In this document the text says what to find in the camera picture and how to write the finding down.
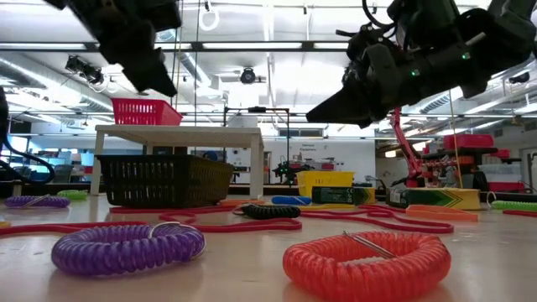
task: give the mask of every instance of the green coiled cord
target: green coiled cord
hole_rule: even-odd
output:
[[[494,210],[537,211],[537,202],[496,200],[492,205]]]
[[[58,196],[68,198],[71,201],[85,201],[87,199],[87,191],[85,190],[62,190],[58,192]]]

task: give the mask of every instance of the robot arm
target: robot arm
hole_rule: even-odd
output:
[[[466,98],[484,92],[492,75],[535,51],[529,17],[536,2],[493,0],[488,10],[460,14],[453,0],[394,0],[388,8],[394,22],[382,24],[362,0],[372,22],[349,41],[343,88],[309,112],[308,121],[365,128],[396,107],[457,86]],[[386,37],[390,31],[397,43]]]
[[[110,64],[121,64],[123,74],[138,91],[154,89],[177,94],[164,66],[164,54],[154,49],[156,32],[181,26],[175,0],[46,0],[59,9],[69,7],[99,41],[99,51]]]

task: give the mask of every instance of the black plastic basket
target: black plastic basket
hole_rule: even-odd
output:
[[[233,166],[192,155],[97,155],[108,202],[133,208],[213,206],[227,196]]]

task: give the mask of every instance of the orange coiled cord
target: orange coiled cord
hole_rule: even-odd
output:
[[[449,272],[451,256],[438,237],[422,234],[362,232],[358,235],[396,258],[378,257],[350,237],[334,236],[294,245],[285,251],[284,271],[301,288],[327,301],[400,301],[433,289]]]

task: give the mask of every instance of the white table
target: white table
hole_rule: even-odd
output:
[[[147,154],[153,147],[226,147],[250,148],[250,198],[263,196],[263,139],[259,128],[216,128],[216,127],[177,127],[177,126],[135,126],[100,125],[95,142],[95,155],[102,153],[105,134],[123,138],[147,146]],[[101,182],[101,163],[95,158],[91,176],[91,194],[99,194]]]

